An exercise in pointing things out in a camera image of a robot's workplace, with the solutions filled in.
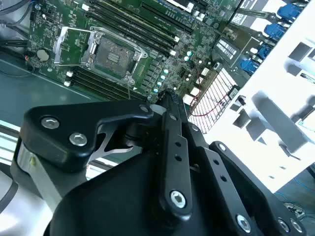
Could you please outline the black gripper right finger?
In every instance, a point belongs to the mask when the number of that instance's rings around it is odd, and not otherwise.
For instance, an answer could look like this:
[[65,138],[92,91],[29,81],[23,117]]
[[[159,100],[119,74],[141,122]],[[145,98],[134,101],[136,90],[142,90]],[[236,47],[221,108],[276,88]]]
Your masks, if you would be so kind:
[[172,94],[172,205],[182,236],[305,236],[307,231],[223,143],[206,143]]

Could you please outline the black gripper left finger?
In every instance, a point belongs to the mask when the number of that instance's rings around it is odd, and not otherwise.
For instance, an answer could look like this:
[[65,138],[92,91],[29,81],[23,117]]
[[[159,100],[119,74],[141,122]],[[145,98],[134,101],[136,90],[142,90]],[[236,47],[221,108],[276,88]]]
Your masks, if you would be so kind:
[[94,159],[138,146],[157,158],[154,197],[176,218],[191,212],[187,123],[183,101],[166,90],[155,104],[141,100],[39,106],[28,110],[15,151],[19,168],[55,210],[75,187],[85,183]]

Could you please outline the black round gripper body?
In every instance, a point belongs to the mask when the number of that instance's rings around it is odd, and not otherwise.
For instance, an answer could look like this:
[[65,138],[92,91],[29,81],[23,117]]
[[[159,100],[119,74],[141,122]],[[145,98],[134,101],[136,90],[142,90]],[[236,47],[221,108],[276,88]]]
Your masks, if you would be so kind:
[[153,153],[139,154],[71,190],[50,222],[51,236],[180,236],[183,221],[161,204],[171,164]]

